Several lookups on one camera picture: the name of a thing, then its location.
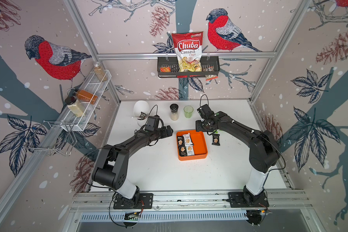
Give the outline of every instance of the orange tray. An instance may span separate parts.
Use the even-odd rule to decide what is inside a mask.
[[[190,155],[190,156],[180,156],[179,155],[179,148],[178,149],[178,159],[180,161],[184,160],[197,160],[197,159],[204,159],[207,156],[207,147],[206,147],[206,142],[205,142],[205,137],[204,133],[202,131],[196,132],[196,130],[191,130],[191,131],[178,131],[177,132],[177,137],[182,136],[184,134],[190,133],[191,140],[193,143],[193,151],[195,155]]]

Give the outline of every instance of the white table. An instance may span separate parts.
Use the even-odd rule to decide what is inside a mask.
[[[170,119],[170,105],[179,106],[179,119]],[[119,107],[107,144],[124,142],[139,129],[133,116],[135,101],[123,101]],[[176,133],[194,130],[195,121],[201,119],[197,109],[199,101],[148,101],[150,108],[158,105],[158,115],[164,125],[170,125],[173,136],[160,139],[154,146],[146,146],[129,159],[127,178],[141,191],[165,190],[226,190],[242,189],[249,179],[251,164],[249,148],[237,138],[224,132],[220,134],[220,146],[212,145],[212,136],[205,134],[208,155],[205,159],[180,161],[178,159]],[[194,108],[191,118],[184,117],[183,108]],[[211,100],[210,108],[216,113],[223,111],[234,120],[259,130],[246,100]],[[266,189],[284,189],[285,183],[279,171],[272,171],[264,185]],[[91,192],[108,191],[92,187]]]

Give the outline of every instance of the red bird illustration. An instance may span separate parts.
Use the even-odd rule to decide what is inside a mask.
[[[241,29],[234,25],[225,9],[218,8],[210,11],[206,20],[209,21],[207,36],[211,44],[217,50],[229,50],[235,48],[251,48],[256,52],[261,52],[253,47],[250,41],[241,33]]]
[[[29,59],[36,62],[52,77],[59,80],[70,80],[80,72],[82,63],[91,55],[77,52],[66,46],[52,44],[41,36],[29,37],[24,47]]]

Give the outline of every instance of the chip bag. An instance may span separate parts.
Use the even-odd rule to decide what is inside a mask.
[[[179,72],[201,72],[202,35],[199,33],[172,34]]]

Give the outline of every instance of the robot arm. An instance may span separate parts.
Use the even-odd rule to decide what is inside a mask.
[[[139,188],[126,179],[128,160],[139,149],[150,146],[151,142],[172,136],[172,128],[170,126],[158,128],[159,122],[163,125],[158,115],[149,116],[147,124],[141,127],[133,137],[115,146],[106,145],[101,149],[95,161],[92,180],[110,187],[124,198],[131,199],[131,205],[136,205]],[[115,164],[110,165],[108,161],[115,161]]]
[[[250,148],[249,161],[253,168],[244,187],[243,197],[247,205],[255,204],[263,195],[263,186],[269,170],[280,158],[273,134],[270,131],[253,130],[221,111],[214,113],[207,104],[197,111],[202,120],[196,121],[196,131],[209,133],[220,129],[238,138]]]

